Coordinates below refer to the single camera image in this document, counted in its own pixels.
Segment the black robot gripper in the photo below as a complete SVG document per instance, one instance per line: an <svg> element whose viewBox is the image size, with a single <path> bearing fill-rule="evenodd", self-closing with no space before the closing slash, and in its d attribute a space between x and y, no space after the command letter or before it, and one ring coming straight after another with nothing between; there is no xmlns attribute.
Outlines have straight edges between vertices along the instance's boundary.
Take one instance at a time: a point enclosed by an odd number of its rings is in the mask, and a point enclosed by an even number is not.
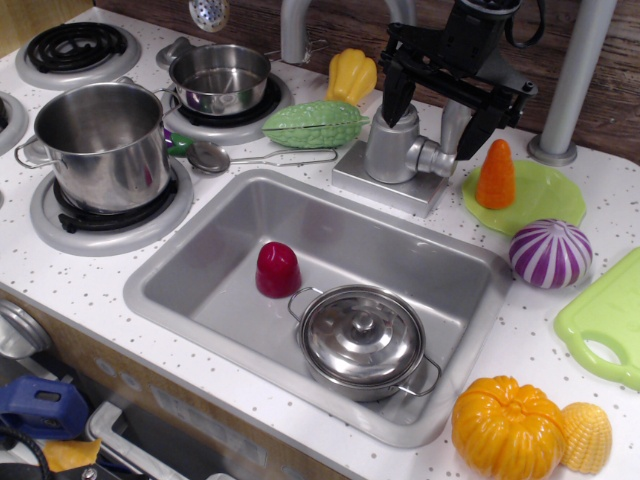
<svg viewBox="0 0 640 480"><path fill-rule="evenodd" d="M387 125L394 127L405 114L417 84L476 110L458 142L458 161L471 159L498 124L517 125L537 86L502 58L499 42L518 49L538 43L537 34L515 38L520 7L519 1L456 1L441 30L390 24L380 59Z"/></svg>

